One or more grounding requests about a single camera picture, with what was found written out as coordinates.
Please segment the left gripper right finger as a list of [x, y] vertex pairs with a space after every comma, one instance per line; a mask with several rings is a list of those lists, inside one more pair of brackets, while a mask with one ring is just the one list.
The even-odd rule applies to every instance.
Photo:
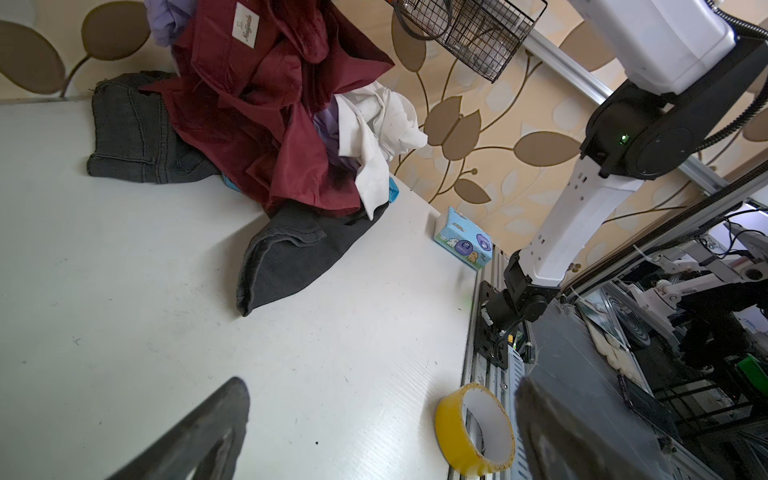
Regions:
[[667, 479], [625, 459], [562, 402], [529, 377], [514, 400], [518, 432], [533, 479]]

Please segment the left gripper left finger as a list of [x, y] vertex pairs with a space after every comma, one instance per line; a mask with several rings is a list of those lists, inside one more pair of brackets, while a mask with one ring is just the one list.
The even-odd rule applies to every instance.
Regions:
[[246, 436], [250, 396], [232, 377], [113, 479], [231, 479]]

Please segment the maroon shirt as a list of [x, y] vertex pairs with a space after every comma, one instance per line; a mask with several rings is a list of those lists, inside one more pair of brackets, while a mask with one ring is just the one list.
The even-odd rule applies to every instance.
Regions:
[[391, 69], [328, 1], [201, 1], [172, 48], [176, 77], [151, 85], [175, 132], [266, 211], [293, 200], [327, 216], [359, 210], [314, 115]]

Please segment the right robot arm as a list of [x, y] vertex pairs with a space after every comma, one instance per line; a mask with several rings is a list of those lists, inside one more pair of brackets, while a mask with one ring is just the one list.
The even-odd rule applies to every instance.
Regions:
[[611, 46], [626, 79], [590, 117], [568, 185], [535, 237], [515, 252], [503, 289], [479, 324], [503, 342], [537, 320], [570, 263], [621, 203], [646, 182], [738, 130], [765, 106], [758, 95], [724, 117], [767, 65], [767, 32], [712, 1], [577, 1]]

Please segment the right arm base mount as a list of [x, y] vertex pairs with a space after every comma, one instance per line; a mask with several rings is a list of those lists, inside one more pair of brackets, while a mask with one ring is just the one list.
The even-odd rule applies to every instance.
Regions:
[[523, 320], [512, 305], [507, 290], [498, 291], [488, 281], [481, 281], [477, 295], [474, 351], [502, 370], [509, 366], [509, 340], [519, 329], [525, 333]]

